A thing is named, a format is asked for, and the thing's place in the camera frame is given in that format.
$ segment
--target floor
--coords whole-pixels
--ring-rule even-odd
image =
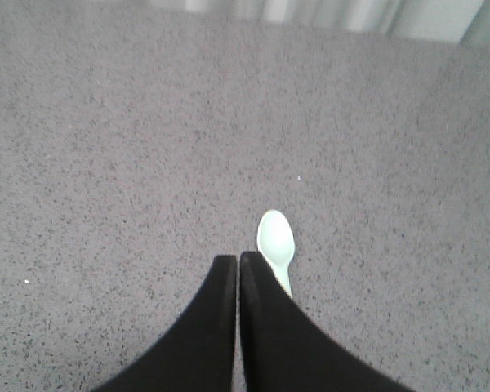
[[[116,374],[269,208],[330,337],[490,391],[490,50],[0,1],[0,391]]]

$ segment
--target white curtain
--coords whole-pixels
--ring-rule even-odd
[[[239,19],[490,47],[490,0],[149,0]]]

